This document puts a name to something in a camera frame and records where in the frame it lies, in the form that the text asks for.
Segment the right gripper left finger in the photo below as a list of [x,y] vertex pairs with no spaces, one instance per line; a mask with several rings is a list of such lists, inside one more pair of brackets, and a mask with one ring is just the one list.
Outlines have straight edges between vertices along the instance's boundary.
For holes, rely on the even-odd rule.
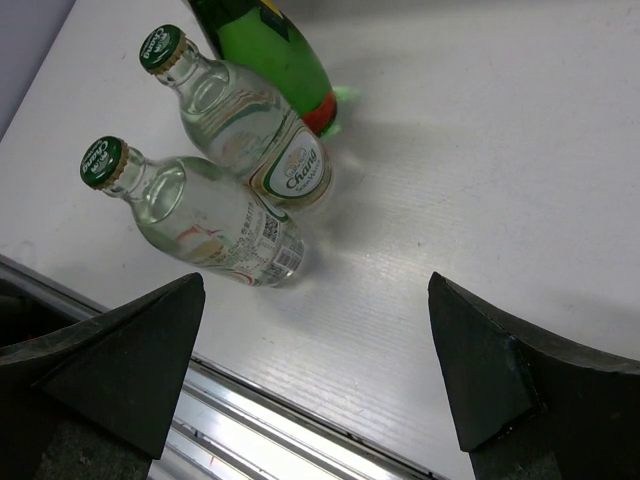
[[143,479],[161,457],[204,310],[183,276],[73,322],[1,285],[1,475]]

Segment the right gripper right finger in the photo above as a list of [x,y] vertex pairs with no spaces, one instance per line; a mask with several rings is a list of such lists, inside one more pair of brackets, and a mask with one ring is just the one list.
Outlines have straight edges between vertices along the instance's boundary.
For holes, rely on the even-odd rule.
[[478,479],[636,479],[639,363],[511,315],[439,273],[432,336]]

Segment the clear soda bottle front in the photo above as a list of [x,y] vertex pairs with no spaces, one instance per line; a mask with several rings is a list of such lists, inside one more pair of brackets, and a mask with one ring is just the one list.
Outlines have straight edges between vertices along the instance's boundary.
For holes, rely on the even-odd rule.
[[274,287],[301,267],[305,245],[291,217],[200,157],[151,160],[115,136],[94,141],[82,181],[125,201],[157,250],[248,286]]

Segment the clear soda bottle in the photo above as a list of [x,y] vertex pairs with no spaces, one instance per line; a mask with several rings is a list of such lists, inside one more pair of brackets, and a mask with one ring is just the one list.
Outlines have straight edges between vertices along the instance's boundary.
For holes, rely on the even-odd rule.
[[142,67],[177,96],[186,135],[207,159],[285,210],[318,203],[332,167],[280,91],[248,67],[203,56],[173,24],[139,50]]
[[274,287],[301,267],[305,245],[291,217],[200,157],[151,160],[115,136],[94,141],[82,181],[125,201],[157,250],[248,286]]

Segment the green glass bottle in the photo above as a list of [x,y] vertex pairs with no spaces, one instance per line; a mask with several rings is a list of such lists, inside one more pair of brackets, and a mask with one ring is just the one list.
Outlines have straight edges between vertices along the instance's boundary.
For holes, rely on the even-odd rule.
[[338,111],[329,76],[273,2],[193,0],[188,6],[218,59],[253,69],[280,90],[316,135],[329,131]]

